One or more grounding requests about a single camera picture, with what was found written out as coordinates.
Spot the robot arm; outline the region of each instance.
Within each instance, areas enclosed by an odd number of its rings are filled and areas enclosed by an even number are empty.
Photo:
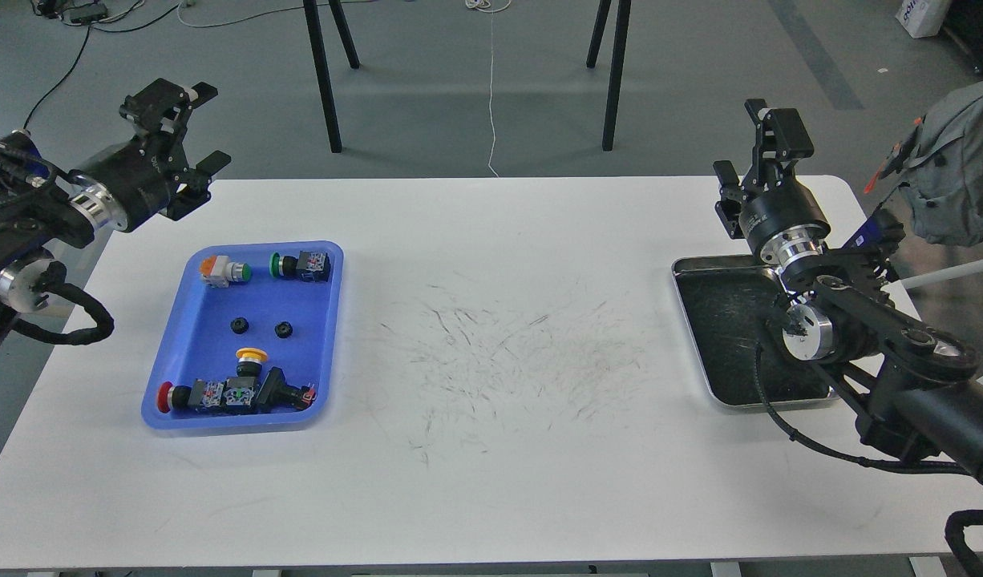
[[[84,248],[104,226],[131,232],[156,212],[178,220],[206,204],[213,175],[231,158],[214,151],[189,167],[183,139],[192,111],[213,96],[216,88],[204,82],[183,88],[155,80],[120,108],[136,135],[70,172],[44,160],[25,132],[0,139],[0,344],[12,329],[55,344],[89,344],[110,335],[110,314],[65,282],[66,269],[43,245],[59,238]],[[71,197],[58,179],[80,192]],[[96,328],[56,335],[20,321],[19,313],[46,306],[48,293],[84,307]]]
[[[755,124],[752,168],[739,183],[729,161],[713,164],[716,212],[730,238],[745,238],[755,258],[776,269],[788,293],[766,315],[774,340],[854,410],[862,443],[902,463],[946,453],[983,485],[976,351],[895,310],[881,291],[901,225],[881,213],[876,229],[864,226],[850,245],[829,248],[830,226],[795,179],[796,162],[813,153],[799,114],[761,99],[745,107]],[[875,376],[853,364],[877,353],[884,363]]]

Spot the black chair leg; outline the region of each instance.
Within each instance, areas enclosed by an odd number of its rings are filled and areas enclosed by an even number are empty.
[[[360,58],[356,55],[356,45],[353,44],[353,37],[349,34],[349,25],[346,22],[346,12],[342,11],[342,0],[330,0],[331,15],[334,16],[334,25],[338,27],[338,36],[342,37],[342,48],[346,49],[346,58],[349,59],[349,68],[357,69],[360,67]]]
[[[627,26],[630,25],[630,1],[620,0],[620,8],[617,11],[617,32],[616,39],[613,40],[613,65],[609,68],[609,95],[605,100],[605,129],[602,132],[602,150],[605,151],[613,149],[613,134],[617,128],[620,81],[623,79],[623,58],[627,51]]]
[[[591,47],[588,48],[588,68],[595,68],[598,61],[598,48],[602,45],[602,34],[605,33],[605,19],[609,16],[609,4],[613,0],[599,0],[598,15],[595,16],[595,29],[591,30]]]
[[[338,115],[334,112],[334,94],[331,92],[331,77],[327,72],[327,55],[324,54],[324,39],[320,35],[320,15],[317,14],[316,0],[302,0],[302,11],[305,12],[305,26],[309,31],[309,47],[313,49],[313,65],[317,69],[327,139],[331,143],[331,152],[342,152],[342,135],[338,132]]]

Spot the plastic tray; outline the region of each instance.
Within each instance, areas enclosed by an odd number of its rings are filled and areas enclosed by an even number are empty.
[[[298,256],[300,251],[327,252],[331,266],[327,282],[271,277],[272,253]],[[253,276],[245,284],[212,288],[199,274],[199,263],[210,255],[227,255],[236,262],[245,262]],[[191,256],[181,274],[168,327],[143,396],[143,420],[148,426],[155,430],[274,430],[316,416],[327,399],[342,258],[342,249],[326,240],[207,246]],[[235,317],[245,317],[249,331],[233,333],[230,324]],[[279,339],[274,332],[274,326],[282,321],[293,326],[293,335],[287,339]],[[195,379],[234,376],[235,351],[243,347],[267,352],[270,358],[264,363],[264,374],[272,366],[280,366],[290,385],[314,387],[313,404],[304,410],[275,406],[271,413],[253,415],[203,415],[188,410],[161,413],[157,409],[161,383],[191,385]]]

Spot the stainless steel tray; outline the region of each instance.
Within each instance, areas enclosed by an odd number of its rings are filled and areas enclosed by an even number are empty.
[[[700,256],[675,262],[674,282],[711,397],[729,409],[762,408],[752,369],[758,315],[783,292],[776,272],[751,255]],[[775,406],[835,398],[809,366],[771,351],[763,351],[759,375]]]

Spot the black nut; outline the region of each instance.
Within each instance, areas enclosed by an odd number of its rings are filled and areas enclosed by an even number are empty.
[[[249,321],[245,317],[236,317],[232,320],[232,333],[241,335],[246,331],[249,331]]]
[[[279,322],[279,324],[274,325],[274,333],[279,339],[287,339],[287,337],[293,336],[293,326],[288,321]]]

